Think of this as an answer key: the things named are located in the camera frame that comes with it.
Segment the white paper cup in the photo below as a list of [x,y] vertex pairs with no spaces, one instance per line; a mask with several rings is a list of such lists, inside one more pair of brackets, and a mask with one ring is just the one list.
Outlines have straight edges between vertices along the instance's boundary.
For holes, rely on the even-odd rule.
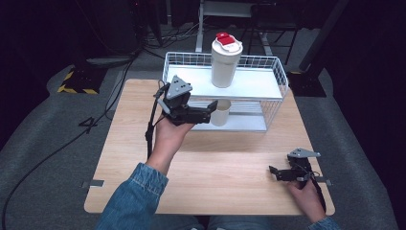
[[229,100],[219,100],[216,110],[212,113],[211,123],[214,126],[221,127],[227,123],[231,102]]

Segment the person's left leg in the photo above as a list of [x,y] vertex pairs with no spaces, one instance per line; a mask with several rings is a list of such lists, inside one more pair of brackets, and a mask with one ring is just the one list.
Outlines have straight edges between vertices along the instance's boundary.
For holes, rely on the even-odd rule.
[[194,216],[155,215],[149,230],[205,230]]

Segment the person's right hand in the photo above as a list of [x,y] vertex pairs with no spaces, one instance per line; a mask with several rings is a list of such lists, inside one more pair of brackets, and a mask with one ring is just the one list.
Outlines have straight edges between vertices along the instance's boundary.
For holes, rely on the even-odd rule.
[[287,182],[286,188],[293,196],[298,207],[312,223],[322,220],[327,216],[317,190],[310,180],[301,189],[296,181]]

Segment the person's left hand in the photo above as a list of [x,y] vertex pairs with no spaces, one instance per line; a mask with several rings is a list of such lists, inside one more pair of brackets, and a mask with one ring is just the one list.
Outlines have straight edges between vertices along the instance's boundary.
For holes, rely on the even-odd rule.
[[194,124],[176,126],[162,117],[156,125],[155,144],[146,164],[166,175],[175,153],[179,151],[184,138],[193,127]]

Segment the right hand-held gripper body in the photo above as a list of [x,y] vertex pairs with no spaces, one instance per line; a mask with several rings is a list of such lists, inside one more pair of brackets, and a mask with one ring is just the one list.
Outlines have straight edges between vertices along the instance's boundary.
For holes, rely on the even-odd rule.
[[287,161],[290,165],[289,170],[279,170],[282,181],[299,181],[305,182],[313,175],[309,158],[320,157],[320,152],[311,151],[308,149],[297,148],[287,154]]

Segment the white wire shelf rack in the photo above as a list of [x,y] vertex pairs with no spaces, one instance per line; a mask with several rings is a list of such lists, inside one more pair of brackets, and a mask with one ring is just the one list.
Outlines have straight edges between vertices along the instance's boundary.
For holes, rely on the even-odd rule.
[[200,124],[196,130],[265,132],[288,91],[288,80],[277,57],[241,57],[231,85],[218,88],[212,84],[211,55],[168,52],[162,81],[170,83],[174,76],[192,86],[191,106],[205,107],[214,100],[231,102],[224,125]]

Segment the black stand with base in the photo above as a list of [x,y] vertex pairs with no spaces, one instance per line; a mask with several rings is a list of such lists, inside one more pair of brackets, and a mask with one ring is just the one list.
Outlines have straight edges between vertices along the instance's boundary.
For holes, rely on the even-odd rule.
[[332,53],[332,49],[326,47],[327,39],[349,1],[337,1],[321,31],[300,63],[300,72],[295,73],[290,71],[287,73],[289,87],[295,97],[326,96],[324,88],[319,81],[319,75],[326,65],[328,56]]

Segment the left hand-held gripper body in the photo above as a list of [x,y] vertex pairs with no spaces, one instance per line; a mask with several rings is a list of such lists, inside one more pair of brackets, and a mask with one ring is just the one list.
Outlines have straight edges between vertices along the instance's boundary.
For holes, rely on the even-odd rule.
[[199,118],[210,115],[206,108],[188,105],[192,86],[177,75],[160,87],[154,95],[155,102],[162,108],[162,114],[174,125],[199,124]]

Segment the yellow black striped stand base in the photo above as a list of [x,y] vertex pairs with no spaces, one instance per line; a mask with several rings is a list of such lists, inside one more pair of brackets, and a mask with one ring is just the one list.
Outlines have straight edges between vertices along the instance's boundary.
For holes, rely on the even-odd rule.
[[106,68],[78,69],[73,67],[64,78],[57,92],[99,94],[106,73]]

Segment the person's right leg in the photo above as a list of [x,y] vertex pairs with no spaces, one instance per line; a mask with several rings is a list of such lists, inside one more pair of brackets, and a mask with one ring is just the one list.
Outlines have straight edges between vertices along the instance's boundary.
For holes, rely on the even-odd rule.
[[211,216],[207,230],[274,230],[271,219],[263,216]]

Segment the white tumbler with red lid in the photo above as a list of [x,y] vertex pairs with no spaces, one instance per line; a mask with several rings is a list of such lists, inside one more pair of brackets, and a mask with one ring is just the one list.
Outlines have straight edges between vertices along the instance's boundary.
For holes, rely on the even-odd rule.
[[217,33],[212,42],[212,84],[219,88],[229,87],[243,51],[242,42],[233,35]]

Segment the white desk frame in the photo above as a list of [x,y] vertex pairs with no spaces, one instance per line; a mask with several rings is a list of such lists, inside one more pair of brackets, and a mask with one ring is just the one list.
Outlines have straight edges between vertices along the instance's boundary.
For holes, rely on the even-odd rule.
[[204,17],[205,16],[227,16],[249,18],[251,16],[250,8],[252,3],[238,2],[237,0],[199,0],[198,10],[198,32],[195,42],[195,51],[202,52],[204,35]]

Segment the person's leg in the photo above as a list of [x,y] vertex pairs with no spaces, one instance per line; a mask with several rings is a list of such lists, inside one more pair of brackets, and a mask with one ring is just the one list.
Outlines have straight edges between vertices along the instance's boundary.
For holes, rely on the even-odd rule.
[[194,216],[155,215],[149,230],[205,230]]
[[207,230],[274,230],[271,219],[263,216],[211,216]]

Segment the black metal chair frame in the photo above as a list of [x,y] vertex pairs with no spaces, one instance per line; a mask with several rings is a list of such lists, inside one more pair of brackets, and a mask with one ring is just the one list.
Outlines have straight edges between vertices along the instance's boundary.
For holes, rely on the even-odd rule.
[[255,46],[271,49],[272,46],[287,48],[284,63],[287,64],[297,33],[300,30],[300,16],[294,11],[296,4],[283,0],[259,1],[250,7],[250,19],[242,33],[249,33],[247,54]]

